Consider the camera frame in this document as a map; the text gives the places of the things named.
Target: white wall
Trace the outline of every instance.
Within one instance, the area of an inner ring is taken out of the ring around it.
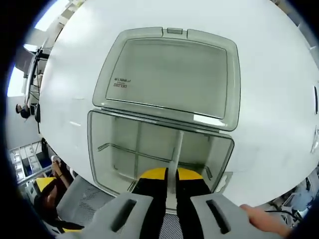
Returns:
[[[37,123],[34,116],[27,121],[15,112],[15,105],[23,105],[24,96],[7,97],[5,119],[6,139],[8,149],[39,141]]]

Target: white tabletop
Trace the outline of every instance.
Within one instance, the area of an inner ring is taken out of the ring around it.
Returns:
[[[59,35],[43,76],[41,134],[79,175],[94,183],[87,113],[102,65],[118,34],[162,26],[233,40],[241,69],[238,127],[224,195],[256,206],[289,191],[318,163],[310,154],[319,71],[305,39],[269,0],[88,0]]]

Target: human hand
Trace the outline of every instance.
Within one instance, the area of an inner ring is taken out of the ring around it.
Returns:
[[[259,208],[252,208],[246,204],[240,207],[248,214],[249,222],[261,231],[277,233],[284,238],[291,232],[291,228]]]
[[[57,174],[57,176],[62,174],[59,163],[57,161],[52,162],[52,168],[53,168],[53,171]]]

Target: white table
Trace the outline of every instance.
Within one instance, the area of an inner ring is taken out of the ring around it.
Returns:
[[[305,39],[269,0],[88,0],[56,41],[43,76],[41,134],[82,177],[94,183],[87,113],[106,56],[126,29],[196,29],[233,40],[241,69],[239,124],[224,195],[263,204],[289,191],[318,163],[310,154],[318,117],[319,71]]]

